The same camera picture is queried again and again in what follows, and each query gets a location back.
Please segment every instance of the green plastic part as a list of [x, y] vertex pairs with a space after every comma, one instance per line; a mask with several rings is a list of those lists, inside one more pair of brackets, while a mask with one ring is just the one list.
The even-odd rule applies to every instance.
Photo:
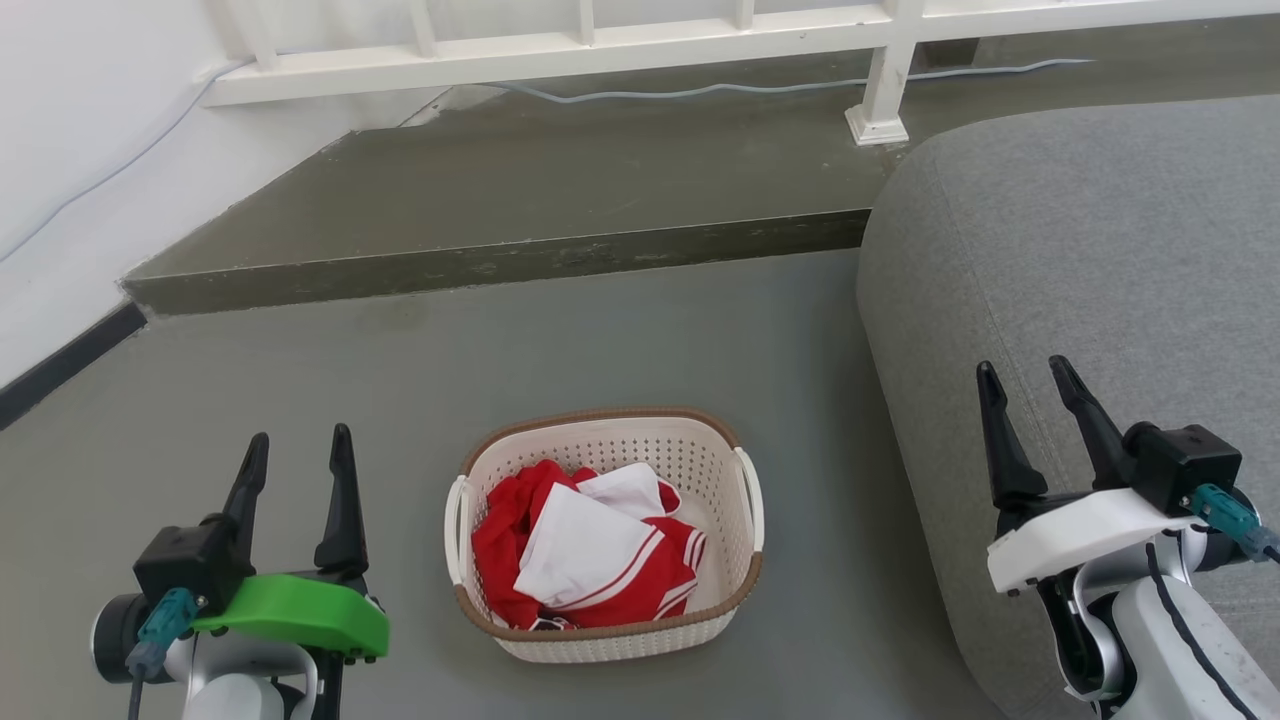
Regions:
[[191, 626], [201, 633], [228, 628], [348, 657], [384, 657], [392, 634], [387, 615], [358, 592], [283, 574], [244, 578], [227, 612], [197, 618]]

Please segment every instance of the gray sofa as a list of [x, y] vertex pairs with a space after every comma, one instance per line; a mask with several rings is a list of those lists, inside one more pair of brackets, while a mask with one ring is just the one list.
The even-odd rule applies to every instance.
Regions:
[[[1092, 470], [1047, 359], [1121, 429], [1199, 423], [1280, 520], [1280, 97], [1060, 110], [923, 143], [863, 245], [858, 302], [960, 650], [1015, 719], [1091, 717], [1062, 692], [1033, 593], [987, 575], [974, 365], [992, 360], [1051, 492]], [[1280, 568], [1196, 587], [1280, 682]]]

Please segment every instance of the brown basket rim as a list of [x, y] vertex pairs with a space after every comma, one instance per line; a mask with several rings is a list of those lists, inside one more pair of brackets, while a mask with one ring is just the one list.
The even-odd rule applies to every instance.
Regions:
[[[535, 430], [541, 428], [549, 428], [554, 425], [568, 425], [572, 423], [582, 423], [591, 420], [614, 420], [620, 418], [687, 418], [690, 420], [698, 420], [724, 438], [730, 447], [740, 447], [737, 442], [737, 436], [733, 433], [732, 428], [718, 418], [698, 410], [695, 407], [682, 407], [682, 406], [659, 406], [659, 407], [612, 407], [600, 410], [582, 410], [577, 413], [564, 413], [562, 415], [553, 415], [549, 418], [540, 418], [536, 420], [529, 420], [525, 423], [516, 423], [515, 425], [508, 425], [484, 439], [479, 447], [467, 457], [466, 462], [462, 464], [462, 474], [470, 477], [471, 469], [475, 466], [476, 460], [480, 455], [489, 450], [489, 447], [498, 442], [499, 439], [513, 436], [516, 433], [522, 433], [527, 430]], [[708, 607], [707, 610], [699, 610], [698, 612], [690, 612], [689, 615], [681, 615], [678, 618], [666, 618], [663, 620], [653, 620], [649, 623], [634, 623], [631, 625], [614, 625], [611, 628], [582, 628], [579, 630], [556, 633], [549, 630], [516, 630], [512, 628], [503, 628], [493, 620], [489, 620], [480, 612], [480, 610], [471, 602], [471, 596], [467, 594], [467, 589], [461, 585], [453, 585], [453, 592], [458, 598], [458, 606], [462, 607], [463, 615], [476, 626], [493, 635], [499, 641], [508, 642], [577, 642], [577, 641], [599, 641], [611, 638], [622, 638], [630, 635], [643, 635], [648, 633], [658, 633], [662, 630], [671, 630], [675, 628], [684, 628], [687, 625], [696, 625], [698, 623], [705, 623], [708, 620], [714, 620], [722, 615], [727, 615], [733, 611], [739, 605], [746, 600], [746, 596], [751, 593], [755, 587], [755, 582], [760, 577], [760, 566], [764, 562], [763, 552], [751, 553], [751, 564], [746, 569], [746, 577], [742, 578], [742, 584], [733, 591], [733, 594], [728, 596], [723, 602], [714, 607]]]

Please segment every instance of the laundry basket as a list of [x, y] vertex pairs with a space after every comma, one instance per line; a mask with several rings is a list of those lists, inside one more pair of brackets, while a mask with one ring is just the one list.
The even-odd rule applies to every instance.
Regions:
[[[680, 489], [676, 518], [707, 533], [698, 591], [686, 612], [652, 623], [575, 630], [508, 628], [489, 611], [471, 552], [486, 497], [521, 468], [552, 459], [566, 471], [648, 462]], [[723, 630], [760, 574], [764, 506], [751, 459], [733, 432], [698, 410], [649, 407], [573, 413], [500, 430], [471, 455], [449, 489], [444, 553], [466, 616], [507, 652], [531, 662], [602, 662], [684, 650]]]

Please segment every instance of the white basket handle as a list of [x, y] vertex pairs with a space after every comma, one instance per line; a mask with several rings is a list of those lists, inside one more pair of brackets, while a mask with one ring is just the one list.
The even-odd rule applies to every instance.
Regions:
[[444, 501], [444, 564], [449, 568], [449, 579], [461, 585], [462, 569], [466, 561], [458, 555], [458, 521], [462, 516], [462, 489], [467, 484], [466, 475], [458, 475], [449, 488], [449, 498]]
[[764, 498], [760, 493], [760, 478], [755, 474], [751, 456], [741, 447], [733, 452], [742, 462], [742, 475], [746, 478], [746, 496], [751, 501], [751, 528], [755, 530], [755, 552], [764, 550]]

